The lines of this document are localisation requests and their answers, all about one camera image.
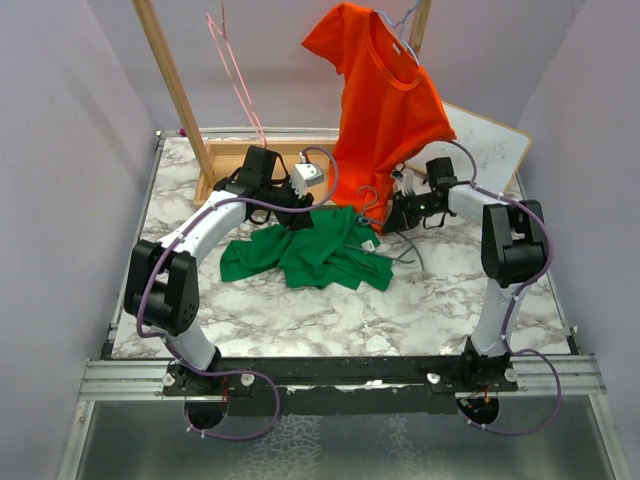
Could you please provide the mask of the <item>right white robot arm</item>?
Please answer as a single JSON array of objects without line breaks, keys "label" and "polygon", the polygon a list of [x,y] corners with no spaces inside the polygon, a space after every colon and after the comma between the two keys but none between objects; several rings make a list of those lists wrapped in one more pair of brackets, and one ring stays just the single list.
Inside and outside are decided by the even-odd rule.
[{"label": "right white robot arm", "polygon": [[460,358],[459,378],[481,391],[508,368],[509,340],[530,287],[549,267],[550,247],[537,201],[516,201],[492,193],[473,179],[460,181],[452,161],[429,161],[430,191],[398,190],[383,225],[385,233],[404,232],[436,214],[461,216],[481,226],[481,265],[487,288],[480,319]]}]

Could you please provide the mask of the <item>green t shirt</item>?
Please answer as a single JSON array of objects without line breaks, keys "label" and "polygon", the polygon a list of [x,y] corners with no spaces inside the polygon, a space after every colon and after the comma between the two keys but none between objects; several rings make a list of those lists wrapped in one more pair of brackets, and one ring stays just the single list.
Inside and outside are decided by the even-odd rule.
[{"label": "green t shirt", "polygon": [[374,230],[357,222],[351,207],[314,210],[314,226],[289,231],[272,225],[254,231],[248,240],[233,240],[220,259],[224,282],[279,269],[289,288],[324,289],[339,284],[356,290],[361,283],[385,291],[393,277],[392,260],[362,250],[378,246]]}]

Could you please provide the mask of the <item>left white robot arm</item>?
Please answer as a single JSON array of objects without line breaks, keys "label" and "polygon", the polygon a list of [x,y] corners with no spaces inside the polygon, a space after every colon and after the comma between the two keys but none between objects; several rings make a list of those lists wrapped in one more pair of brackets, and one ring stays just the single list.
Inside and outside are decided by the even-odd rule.
[{"label": "left white robot arm", "polygon": [[218,181],[208,200],[175,231],[158,242],[140,240],[133,247],[124,310],[136,318],[142,338],[158,338],[184,365],[186,382],[206,395],[220,385],[215,365],[219,350],[196,322],[198,269],[232,230],[263,208],[289,230],[313,225],[308,189],[324,180],[322,169],[306,156],[285,173],[272,177],[282,156],[251,146],[243,164]]}]

